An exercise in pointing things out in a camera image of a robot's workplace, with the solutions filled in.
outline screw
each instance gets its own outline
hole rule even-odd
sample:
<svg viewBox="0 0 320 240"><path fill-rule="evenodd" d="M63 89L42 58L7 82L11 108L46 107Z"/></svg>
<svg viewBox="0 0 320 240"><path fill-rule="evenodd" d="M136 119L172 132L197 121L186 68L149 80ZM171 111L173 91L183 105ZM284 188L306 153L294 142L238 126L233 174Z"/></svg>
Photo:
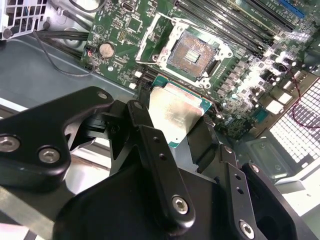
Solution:
<svg viewBox="0 0 320 240"><path fill-rule="evenodd" d="M20 147L20 141L13 136L0 137L0 152L10 153Z"/></svg>
<svg viewBox="0 0 320 240"><path fill-rule="evenodd" d="M240 220L239 226L243 234L248 238L248 239L254 239L255 238L255 233L252 227L246 223L243 220Z"/></svg>
<svg viewBox="0 0 320 240"><path fill-rule="evenodd" d="M232 154L232 150L231 150L230 147L224 146L224 149L225 149L228 153Z"/></svg>
<svg viewBox="0 0 320 240"><path fill-rule="evenodd" d="M142 109L142 108L143 108L142 105L141 105L139 102L137 102L137 101L134 102L134 105L135 105L138 109Z"/></svg>
<svg viewBox="0 0 320 240"><path fill-rule="evenodd" d="M107 98L108 98L108 96L105 95L105 94L102 93L102 92L98 93L98 96L99 96L100 98L102 98L102 99L107 99Z"/></svg>
<svg viewBox="0 0 320 240"><path fill-rule="evenodd" d="M259 168L257 168L257 166L256 165L251 165L252 166L252 169L255 171L255 172L259 172Z"/></svg>
<svg viewBox="0 0 320 240"><path fill-rule="evenodd" d="M53 148L44 148L39 152L39 158L46 164L53 164L60 159L60 153Z"/></svg>
<svg viewBox="0 0 320 240"><path fill-rule="evenodd" d="M187 214L188 204L183 198L181 198L179 196L175 196L172 199L172 205L178 213L183 214L183 215Z"/></svg>

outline hole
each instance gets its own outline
hole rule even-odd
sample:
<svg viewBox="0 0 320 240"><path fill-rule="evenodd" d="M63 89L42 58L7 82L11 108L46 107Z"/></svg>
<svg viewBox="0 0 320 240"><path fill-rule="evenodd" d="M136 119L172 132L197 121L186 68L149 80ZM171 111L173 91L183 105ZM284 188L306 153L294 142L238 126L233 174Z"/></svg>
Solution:
<svg viewBox="0 0 320 240"><path fill-rule="evenodd" d="M1 143L2 146L8 146L11 147L13 145L13 143L11 141L4 141Z"/></svg>
<svg viewBox="0 0 320 240"><path fill-rule="evenodd" d="M240 193L241 195L242 195L242 194L245 194L244 191L242 191L242 189L241 189L240 187L237 187L236 190L237 190L238 193Z"/></svg>
<svg viewBox="0 0 320 240"><path fill-rule="evenodd" d="M21 32L25 32L26 31L26 27L27 27L27 18L23 18L22 19L22 23L21 23Z"/></svg>
<svg viewBox="0 0 320 240"><path fill-rule="evenodd" d="M159 154L159 158L163 161L167 160L167 157L163 153Z"/></svg>
<svg viewBox="0 0 320 240"><path fill-rule="evenodd" d="M33 19L30 17L26 28L27 31L30 31L32 29L32 21Z"/></svg>
<svg viewBox="0 0 320 240"><path fill-rule="evenodd" d="M34 29L35 29L35 30L39 30L39 29L38 29L38 24L39 24L39 19L36 19L36 20L35 20L35 23L34 23Z"/></svg>
<svg viewBox="0 0 320 240"><path fill-rule="evenodd" d="M41 14L45 14L45 11L46 11L46 6L42 6L41 7Z"/></svg>
<svg viewBox="0 0 320 240"><path fill-rule="evenodd" d="M17 7L15 16L16 17L21 17L21 15L22 15L22 7Z"/></svg>
<svg viewBox="0 0 320 240"><path fill-rule="evenodd" d="M245 230L247 233L249 233L249 234L251 233L251 229L250 229L248 226L245 226L245 227L244 227L244 230Z"/></svg>
<svg viewBox="0 0 320 240"><path fill-rule="evenodd" d="M15 8L14 7L8 7L5 12L6 15L8 15L8 27L13 26L14 24L14 15L15 15Z"/></svg>
<svg viewBox="0 0 320 240"><path fill-rule="evenodd" d="M40 10L41 10L41 7L37 6L36 9L35 9L35 15L39 15L40 14Z"/></svg>
<svg viewBox="0 0 320 240"><path fill-rule="evenodd" d="M241 177L237 174L234 175L236 179L241 180Z"/></svg>
<svg viewBox="0 0 320 240"><path fill-rule="evenodd" d="M35 7L35 6L30 7L29 15L30 15L30 16L35 15L35 11L36 11L36 7Z"/></svg>
<svg viewBox="0 0 320 240"><path fill-rule="evenodd" d="M142 105L141 105L139 102L137 102L137 101L134 102L134 105L135 105L138 109L143 109Z"/></svg>
<svg viewBox="0 0 320 240"><path fill-rule="evenodd" d="M159 144L159 143L160 143L160 139L159 139L159 138L157 138L156 136L155 136L155 137L153 137L153 141L155 141L157 144Z"/></svg>

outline electronic component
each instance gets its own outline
hole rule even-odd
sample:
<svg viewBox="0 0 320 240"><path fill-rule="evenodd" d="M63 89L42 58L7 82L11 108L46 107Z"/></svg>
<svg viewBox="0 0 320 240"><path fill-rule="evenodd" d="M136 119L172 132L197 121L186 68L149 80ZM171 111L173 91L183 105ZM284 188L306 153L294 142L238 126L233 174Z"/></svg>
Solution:
<svg viewBox="0 0 320 240"><path fill-rule="evenodd" d="M95 17L88 45L114 46L112 57L96 51L92 60L99 74L126 88L133 89L134 83L136 90L148 82L149 91L161 74L185 90L208 95L217 105L225 103L221 118L212 114L215 127L239 139L257 122L256 110L271 103L262 105L262 95L283 87L289 72L301 71L308 44L316 39L320 6L312 12L307 4L294 7L305 17L289 13L289 7L276 0L109 1ZM91 65L88 54L81 62ZM253 98L258 108L251 104Z"/></svg>
<svg viewBox="0 0 320 240"><path fill-rule="evenodd" d="M216 53L217 50L213 46L185 31L167 63L199 78L208 68Z"/></svg>
<svg viewBox="0 0 320 240"><path fill-rule="evenodd" d="M103 58L109 59L115 54L115 47L107 42L100 46L99 52Z"/></svg>
<svg viewBox="0 0 320 240"><path fill-rule="evenodd" d="M277 0L281 5L283 5L286 9L288 9L291 13L296 15L298 18L303 19L305 14L302 13L299 9L292 6L288 0Z"/></svg>
<svg viewBox="0 0 320 240"><path fill-rule="evenodd" d="M149 114L169 146L176 148L211 105L207 99L158 75L150 93Z"/></svg>

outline perforated metal panel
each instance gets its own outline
hole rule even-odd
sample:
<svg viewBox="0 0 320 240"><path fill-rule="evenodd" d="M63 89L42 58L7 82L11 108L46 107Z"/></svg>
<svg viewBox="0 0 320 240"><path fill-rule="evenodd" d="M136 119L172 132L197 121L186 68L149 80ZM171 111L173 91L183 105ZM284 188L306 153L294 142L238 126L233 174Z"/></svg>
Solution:
<svg viewBox="0 0 320 240"><path fill-rule="evenodd" d="M295 109L295 116L303 125L320 126L319 79L302 96ZM297 163L304 158L320 159L320 129L307 128L296 123L293 119L292 107L270 129L270 132Z"/></svg>
<svg viewBox="0 0 320 240"><path fill-rule="evenodd" d="M0 40L8 40L40 30L45 21L47 0L1 0Z"/></svg>

